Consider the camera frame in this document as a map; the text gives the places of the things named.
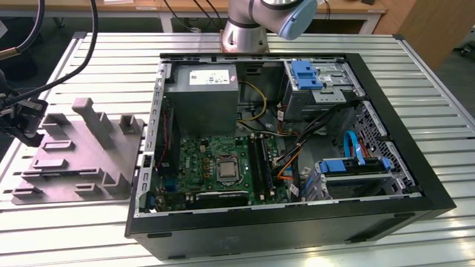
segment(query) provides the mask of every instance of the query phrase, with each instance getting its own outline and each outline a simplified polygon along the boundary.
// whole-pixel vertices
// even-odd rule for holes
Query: aluminum table
[[[90,35],[70,41],[51,73],[63,75],[83,59]],[[269,34],[272,52],[360,53],[457,208],[385,238],[352,245],[268,251],[178,261],[182,266],[436,266],[475,262],[475,123],[405,41],[392,36]],[[218,52],[218,35],[101,33],[89,66],[41,95],[47,112],[78,119],[75,97],[90,97],[109,119],[132,113],[148,121],[161,52]],[[14,140],[0,163],[0,266],[148,266],[162,264],[125,239],[128,201],[14,206],[7,194],[19,182],[34,148]]]

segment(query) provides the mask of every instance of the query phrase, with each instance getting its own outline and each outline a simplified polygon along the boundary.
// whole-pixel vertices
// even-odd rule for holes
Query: ram slot
[[[265,189],[265,193],[269,196],[273,196],[273,184],[272,184],[272,172],[269,170],[269,161],[268,161],[268,155],[266,155],[266,148],[265,148],[265,139],[262,137],[262,135],[258,136],[256,142],[258,143],[258,155],[261,155],[258,157],[260,161],[258,161],[258,165],[262,169],[262,181],[264,181],[264,189]]]
[[[253,195],[256,199],[264,200],[264,179],[262,179],[262,172],[260,167],[258,161],[258,146],[256,143],[256,138],[250,135],[246,138],[246,150],[248,150],[248,157],[249,157],[249,167],[250,167],[250,174],[252,174],[252,187],[253,187]]]

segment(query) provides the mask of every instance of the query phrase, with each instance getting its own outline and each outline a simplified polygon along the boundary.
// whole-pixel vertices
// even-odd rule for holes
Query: power supply label
[[[228,70],[200,70],[189,72],[189,85],[228,85]]]

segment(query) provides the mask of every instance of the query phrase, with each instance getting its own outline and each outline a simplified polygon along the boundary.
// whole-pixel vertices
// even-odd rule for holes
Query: yellow wire
[[[258,118],[258,117],[265,113],[265,109],[266,109],[266,99],[265,99],[265,96],[264,96],[264,94],[261,93],[261,91],[258,90],[257,87],[254,87],[254,86],[253,86],[250,83],[248,83],[248,82],[240,82],[240,83],[244,83],[244,84],[246,84],[248,86],[250,86],[252,89],[260,94],[261,99],[262,99],[262,101],[264,101],[264,107],[261,108],[261,111],[260,111],[260,113],[258,113],[256,116],[253,116],[252,118],[244,118],[242,120],[237,120],[237,122],[246,122],[246,121],[253,121],[256,118]]]

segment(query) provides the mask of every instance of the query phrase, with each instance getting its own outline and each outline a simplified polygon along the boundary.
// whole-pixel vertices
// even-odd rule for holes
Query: green circuit board
[[[265,138],[268,157],[277,156],[274,138]],[[220,159],[237,161],[238,181],[224,185],[217,181]],[[246,148],[246,137],[208,137],[180,140],[180,174],[177,192],[248,191],[250,205],[286,202],[285,185],[274,187],[274,195],[260,200],[253,195],[252,174]]]

